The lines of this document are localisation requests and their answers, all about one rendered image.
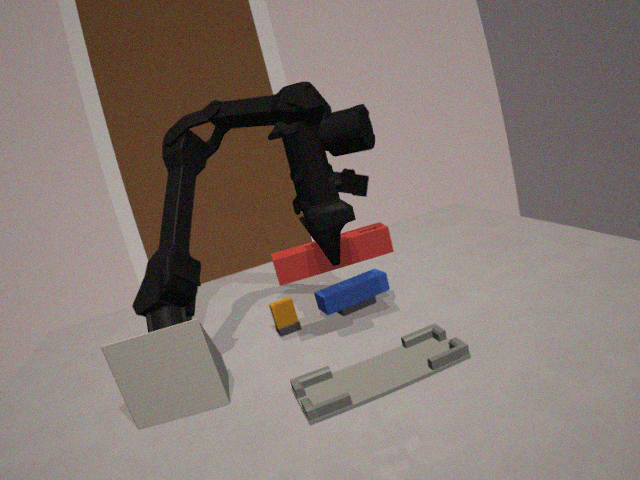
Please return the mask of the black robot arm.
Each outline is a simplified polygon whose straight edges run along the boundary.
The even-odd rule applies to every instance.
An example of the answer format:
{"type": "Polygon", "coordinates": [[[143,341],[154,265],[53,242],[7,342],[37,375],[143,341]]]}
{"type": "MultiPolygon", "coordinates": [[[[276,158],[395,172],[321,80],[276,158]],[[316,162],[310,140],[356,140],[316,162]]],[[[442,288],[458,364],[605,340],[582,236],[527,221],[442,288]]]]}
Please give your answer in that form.
{"type": "MultiPolygon", "coordinates": [[[[206,160],[218,151],[231,128],[271,126],[269,140],[283,139],[289,167],[372,150],[375,134],[364,104],[332,112],[307,81],[283,87],[277,94],[232,101],[212,101],[204,109],[179,119],[164,135],[163,162],[168,170],[159,249],[147,263],[146,274],[132,307],[146,317],[148,333],[192,320],[201,262],[191,258],[189,240],[196,178],[206,160]],[[190,128],[215,125],[203,141],[190,128]],[[325,151],[326,150],[326,151],[325,151]]],[[[367,196],[369,176],[355,170],[329,172],[330,194],[367,196]]]]}

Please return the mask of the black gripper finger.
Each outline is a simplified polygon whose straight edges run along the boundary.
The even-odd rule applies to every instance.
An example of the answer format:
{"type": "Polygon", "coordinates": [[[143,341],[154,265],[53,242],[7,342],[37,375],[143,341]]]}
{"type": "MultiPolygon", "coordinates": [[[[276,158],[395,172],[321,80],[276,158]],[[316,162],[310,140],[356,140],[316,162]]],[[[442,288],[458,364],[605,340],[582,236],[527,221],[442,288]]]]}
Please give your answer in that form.
{"type": "MultiPolygon", "coordinates": [[[[301,223],[304,225],[304,227],[305,227],[305,228],[306,228],[306,227],[308,227],[304,216],[303,216],[303,217],[300,217],[300,218],[299,218],[299,220],[301,221],[301,223]]],[[[307,229],[307,228],[306,228],[306,230],[308,231],[308,229],[307,229]]],[[[308,232],[309,232],[309,231],[308,231],[308,232]]],[[[310,232],[309,232],[309,234],[310,234],[310,232]]],[[[310,235],[311,235],[311,234],[310,234],[310,235]]],[[[311,235],[311,237],[312,237],[312,235],[311,235]]],[[[313,238],[313,237],[312,237],[312,238],[313,238]]],[[[314,239],[314,238],[313,238],[313,239],[314,239]]],[[[314,241],[315,241],[315,239],[314,239],[314,241]]]]}
{"type": "Polygon", "coordinates": [[[345,224],[316,232],[311,232],[306,227],[333,266],[340,264],[340,236],[345,224]]]}

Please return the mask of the orange rectangular block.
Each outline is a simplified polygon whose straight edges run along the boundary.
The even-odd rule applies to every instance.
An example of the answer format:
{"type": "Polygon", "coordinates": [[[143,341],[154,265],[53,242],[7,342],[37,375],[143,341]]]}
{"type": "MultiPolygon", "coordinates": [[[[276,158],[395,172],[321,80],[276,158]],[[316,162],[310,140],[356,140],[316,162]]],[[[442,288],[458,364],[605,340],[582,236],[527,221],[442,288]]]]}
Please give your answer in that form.
{"type": "Polygon", "coordinates": [[[272,311],[275,325],[278,329],[298,322],[295,307],[290,297],[280,301],[274,301],[269,305],[272,311]]]}

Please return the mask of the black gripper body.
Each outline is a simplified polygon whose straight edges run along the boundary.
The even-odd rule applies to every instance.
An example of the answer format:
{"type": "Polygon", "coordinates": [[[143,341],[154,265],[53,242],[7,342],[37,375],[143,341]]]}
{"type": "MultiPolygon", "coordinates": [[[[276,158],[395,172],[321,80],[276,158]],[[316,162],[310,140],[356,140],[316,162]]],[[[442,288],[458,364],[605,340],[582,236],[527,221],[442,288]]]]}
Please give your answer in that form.
{"type": "Polygon", "coordinates": [[[308,229],[316,232],[355,220],[353,206],[341,200],[339,192],[330,194],[328,159],[289,167],[297,196],[293,200],[296,215],[303,211],[308,229]],[[338,195],[337,195],[338,194],[338,195]]]}

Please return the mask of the blue rectangular block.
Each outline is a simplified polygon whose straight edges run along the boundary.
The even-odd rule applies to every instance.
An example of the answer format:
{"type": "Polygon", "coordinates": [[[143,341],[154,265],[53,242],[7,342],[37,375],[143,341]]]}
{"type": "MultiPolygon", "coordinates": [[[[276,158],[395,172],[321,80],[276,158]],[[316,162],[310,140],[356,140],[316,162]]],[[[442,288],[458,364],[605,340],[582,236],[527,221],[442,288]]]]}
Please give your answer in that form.
{"type": "Polygon", "coordinates": [[[330,315],[389,290],[386,273],[373,269],[314,292],[318,309],[330,315]]]}

